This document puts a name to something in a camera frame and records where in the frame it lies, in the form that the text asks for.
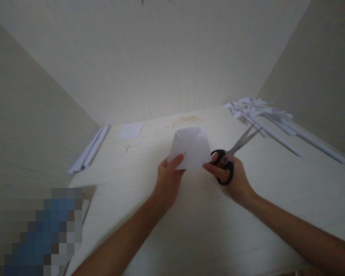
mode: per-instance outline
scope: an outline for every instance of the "scissor blade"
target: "scissor blade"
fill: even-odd
[[[239,140],[235,143],[235,145],[227,152],[227,154],[234,155],[238,149],[242,147],[243,142],[245,141],[245,138],[247,137],[248,133],[252,130],[253,125],[250,126],[250,128],[247,129],[246,132],[243,133],[243,135],[239,138]]]
[[[245,144],[247,144],[254,136],[257,135],[258,132],[260,132],[262,129],[258,129],[256,132],[253,132],[251,135],[249,135],[247,138],[244,139],[243,143],[241,144],[241,146],[238,148],[241,149]]]

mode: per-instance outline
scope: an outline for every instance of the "cut paper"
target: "cut paper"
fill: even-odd
[[[123,126],[123,129],[119,133],[118,138],[121,138],[121,139],[138,138],[138,136],[141,133],[141,130],[143,128],[143,125],[144,125],[144,123],[125,124]]]
[[[172,141],[168,162],[179,154],[184,154],[184,159],[176,169],[201,168],[203,163],[211,161],[211,151],[207,133],[199,127],[189,127],[175,132]]]

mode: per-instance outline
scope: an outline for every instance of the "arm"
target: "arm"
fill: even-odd
[[[273,232],[293,247],[303,258],[324,273],[345,275],[345,241],[289,214],[260,197],[250,186],[241,161],[233,157],[235,174],[226,186],[230,197],[259,218]],[[228,171],[211,164],[204,168],[222,181]]]
[[[160,164],[151,197],[81,264],[74,276],[123,274],[153,228],[174,204],[185,171],[177,171],[175,168],[183,158],[181,154],[169,164],[167,159]]]

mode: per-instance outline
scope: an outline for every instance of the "hand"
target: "hand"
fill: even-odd
[[[218,153],[214,154],[211,162],[215,162],[218,156]],[[221,179],[222,182],[226,182],[229,179],[230,172],[229,170],[221,169],[221,167],[228,158],[231,157],[229,155],[225,156],[225,158],[223,158],[216,166],[210,163],[205,163],[203,164],[203,167],[212,173],[214,177]],[[258,195],[249,184],[245,175],[243,163],[235,156],[232,157],[232,161],[234,163],[233,179],[229,185],[223,187],[236,203],[245,205],[250,199],[257,197]]]
[[[175,168],[183,159],[184,155],[180,154],[169,164],[168,158],[166,158],[158,166],[157,182],[151,197],[158,202],[165,212],[174,204],[179,192],[181,177],[185,170],[175,170]]]

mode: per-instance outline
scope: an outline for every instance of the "wrist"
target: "wrist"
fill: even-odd
[[[237,201],[237,203],[250,211],[252,207],[255,206],[260,201],[260,199],[261,199],[261,196],[253,192],[253,194],[246,196],[242,200]]]
[[[148,205],[150,212],[153,213],[158,220],[161,220],[169,210],[167,204],[155,194],[152,194],[149,199],[147,199],[146,204]]]

